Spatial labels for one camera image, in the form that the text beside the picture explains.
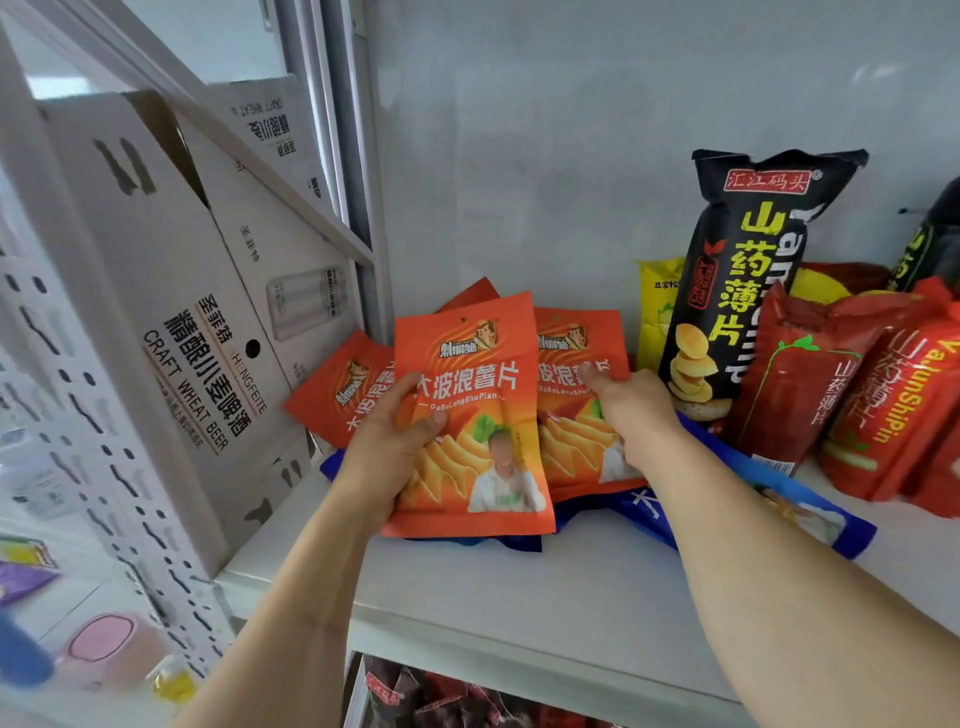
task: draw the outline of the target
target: shelf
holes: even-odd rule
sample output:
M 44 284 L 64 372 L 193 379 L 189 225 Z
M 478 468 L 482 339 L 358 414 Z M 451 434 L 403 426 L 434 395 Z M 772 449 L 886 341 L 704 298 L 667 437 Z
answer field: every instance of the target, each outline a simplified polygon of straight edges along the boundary
M 877 523 L 859 563 L 960 631 L 956 522 L 844 497 L 812 465 L 800 479 Z M 217 578 L 237 616 L 250 616 L 325 487 L 307 476 Z M 544 537 L 543 554 L 375 538 L 348 641 L 627 725 L 751 724 L 709 649 L 679 555 L 610 512 L 577 516 Z

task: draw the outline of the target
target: purple package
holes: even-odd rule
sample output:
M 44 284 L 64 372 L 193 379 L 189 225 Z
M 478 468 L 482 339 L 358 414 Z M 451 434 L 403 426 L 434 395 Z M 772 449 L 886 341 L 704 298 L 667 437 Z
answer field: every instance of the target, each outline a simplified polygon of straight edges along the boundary
M 0 562 L 0 607 L 9 607 L 58 576 L 49 569 Z

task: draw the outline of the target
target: hand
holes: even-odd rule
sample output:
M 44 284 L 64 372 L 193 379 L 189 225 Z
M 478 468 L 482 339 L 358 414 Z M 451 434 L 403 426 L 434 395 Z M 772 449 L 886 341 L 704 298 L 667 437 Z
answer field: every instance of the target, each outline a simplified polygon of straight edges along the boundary
M 649 435 L 683 430 L 666 385 L 653 372 L 633 372 L 627 381 L 613 381 L 589 362 L 577 370 L 581 381 L 600 399 L 604 419 L 623 438 L 627 462 L 643 470 L 642 454 Z
M 446 412 L 418 420 L 405 431 L 394 425 L 400 401 L 420 381 L 420 373 L 398 380 L 353 433 L 330 496 L 358 514 L 373 533 L 394 510 L 394 499 L 414 470 L 414 458 L 446 424 Z

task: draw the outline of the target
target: snack package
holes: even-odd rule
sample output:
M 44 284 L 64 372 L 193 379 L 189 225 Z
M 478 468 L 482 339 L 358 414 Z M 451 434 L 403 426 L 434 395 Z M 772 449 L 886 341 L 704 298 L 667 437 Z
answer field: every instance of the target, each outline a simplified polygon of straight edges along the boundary
M 863 357 L 920 296 L 852 296 L 830 305 L 788 296 L 778 281 L 760 309 L 756 362 L 721 440 L 793 474 L 843 399 Z
M 907 502 L 946 519 L 960 518 L 960 418 L 954 413 L 949 429 L 910 478 L 903 494 Z
M 540 459 L 554 503 L 633 488 L 623 439 L 603 419 L 600 400 L 577 376 L 592 362 L 611 379 L 630 378 L 619 311 L 535 308 L 540 343 L 537 424 Z
M 353 430 L 393 383 L 394 350 L 358 329 L 283 408 L 334 448 L 345 448 Z
M 684 415 L 679 416 L 687 432 L 706 445 L 785 519 L 846 559 L 855 559 L 870 545 L 876 534 L 875 525 L 818 496 L 784 473 L 737 452 Z M 642 530 L 669 546 L 677 547 L 673 530 L 652 489 L 603 496 L 603 500 L 607 507 L 630 519 Z
M 960 177 L 953 180 L 927 212 L 894 267 L 887 289 L 910 291 L 930 276 L 948 288 L 960 281 Z
M 60 576 L 56 571 L 26 564 L 0 562 L 0 607 L 31 595 Z
M 900 490 L 960 400 L 960 303 L 881 337 L 860 367 L 817 462 L 848 496 Z
M 529 293 L 396 320 L 397 373 L 422 373 L 410 422 L 441 410 L 448 420 L 418 455 L 385 536 L 553 533 L 537 353 Z
M 677 301 L 684 259 L 640 260 L 640 336 L 636 342 L 636 368 L 652 372 L 660 358 L 670 330 L 670 318 Z
M 465 305 L 474 305 L 475 303 L 482 303 L 483 301 L 498 298 L 500 298 L 500 294 L 496 292 L 496 288 L 493 287 L 490 279 L 484 276 L 444 303 L 444 305 L 437 309 L 437 313 L 449 311 L 451 308 L 462 308 Z
M 698 150 L 708 206 L 690 241 L 660 378 L 697 422 L 722 420 L 754 358 L 763 296 L 788 289 L 804 254 L 806 226 L 836 199 L 867 153 L 783 152 L 761 162 Z
M 374 728 L 413 728 L 423 701 L 423 673 L 390 660 L 364 655 Z

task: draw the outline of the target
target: cardboard box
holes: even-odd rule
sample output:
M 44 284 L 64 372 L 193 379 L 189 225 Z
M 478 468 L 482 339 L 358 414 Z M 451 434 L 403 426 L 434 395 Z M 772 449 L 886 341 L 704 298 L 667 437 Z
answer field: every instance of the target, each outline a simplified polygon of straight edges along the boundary
M 274 85 L 291 130 L 306 128 L 290 79 L 251 83 Z M 357 328 L 352 262 L 153 92 L 41 109 L 142 342 L 141 361 L 115 365 L 150 368 L 237 548 L 309 467 L 304 430 L 281 405 Z M 286 168 L 306 181 L 295 154 Z

